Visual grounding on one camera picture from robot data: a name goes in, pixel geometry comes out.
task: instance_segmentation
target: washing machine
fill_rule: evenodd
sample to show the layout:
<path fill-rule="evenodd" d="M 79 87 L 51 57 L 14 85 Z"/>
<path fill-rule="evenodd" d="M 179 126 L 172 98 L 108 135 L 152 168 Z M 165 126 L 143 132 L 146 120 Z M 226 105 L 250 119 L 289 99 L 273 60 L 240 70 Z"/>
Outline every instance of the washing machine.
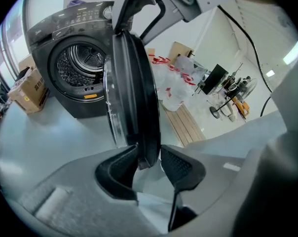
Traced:
<path fill-rule="evenodd" d="M 112 1 L 59 11 L 27 31 L 32 56 L 46 86 L 77 119 L 107 113 L 103 64 L 110 54 Z"/>

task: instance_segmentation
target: gray floor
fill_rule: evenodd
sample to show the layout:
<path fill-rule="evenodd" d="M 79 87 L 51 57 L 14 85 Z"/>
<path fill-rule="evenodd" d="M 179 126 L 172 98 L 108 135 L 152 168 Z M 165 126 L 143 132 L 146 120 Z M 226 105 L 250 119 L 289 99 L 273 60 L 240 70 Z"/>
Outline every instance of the gray floor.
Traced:
<path fill-rule="evenodd" d="M 171 124 L 160 113 L 161 141 L 178 145 Z M 26 115 L 12 103 L 0 121 L 0 185 L 17 200 L 65 163 L 115 148 L 108 119 L 75 119 L 49 98 L 41 112 Z M 135 188 L 171 200 L 173 187 L 158 165 L 137 171 Z"/>

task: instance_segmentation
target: white ceiling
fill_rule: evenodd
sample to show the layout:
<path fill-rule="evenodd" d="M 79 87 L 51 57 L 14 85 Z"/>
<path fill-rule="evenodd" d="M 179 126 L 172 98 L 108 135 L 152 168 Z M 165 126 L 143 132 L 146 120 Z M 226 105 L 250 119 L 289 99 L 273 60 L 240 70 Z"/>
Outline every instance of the white ceiling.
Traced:
<path fill-rule="evenodd" d="M 274 5 L 233 0 L 222 7 L 253 40 L 263 74 L 270 70 L 275 72 L 275 75 L 265 78 L 272 89 L 276 88 L 291 68 L 285 64 L 283 58 L 298 41 L 298 34 L 292 22 L 281 8 Z M 230 24 L 235 31 L 240 50 L 257 66 L 250 42 L 232 21 Z"/>

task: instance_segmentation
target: washing machine drum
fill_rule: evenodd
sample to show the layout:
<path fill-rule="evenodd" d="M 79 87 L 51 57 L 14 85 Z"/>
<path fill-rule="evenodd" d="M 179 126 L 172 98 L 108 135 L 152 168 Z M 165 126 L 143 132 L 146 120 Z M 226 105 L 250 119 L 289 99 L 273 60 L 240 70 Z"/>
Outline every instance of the washing machine drum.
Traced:
<path fill-rule="evenodd" d="M 48 74 L 52 84 L 77 101 L 103 98 L 103 65 L 108 52 L 107 46 L 91 37 L 65 39 L 51 53 Z"/>

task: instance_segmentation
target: fan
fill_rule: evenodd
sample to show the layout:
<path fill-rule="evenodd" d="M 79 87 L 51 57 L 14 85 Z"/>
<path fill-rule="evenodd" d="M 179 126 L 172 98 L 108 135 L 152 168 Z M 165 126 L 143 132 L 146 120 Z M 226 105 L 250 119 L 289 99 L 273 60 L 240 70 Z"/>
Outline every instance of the fan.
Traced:
<path fill-rule="evenodd" d="M 219 114 L 219 110 L 226 106 L 228 104 L 228 102 L 230 102 L 235 96 L 238 95 L 238 99 L 240 102 L 243 102 L 251 93 L 252 91 L 256 88 L 258 84 L 258 80 L 256 78 L 252 79 L 250 82 L 247 83 L 246 80 L 240 80 L 239 84 L 233 85 L 233 94 L 231 95 L 230 99 L 228 101 L 226 101 L 222 106 L 220 106 L 219 108 L 215 108 L 213 106 L 211 106 L 209 108 L 210 112 L 212 113 L 212 115 L 219 119 L 220 118 L 220 114 Z"/>

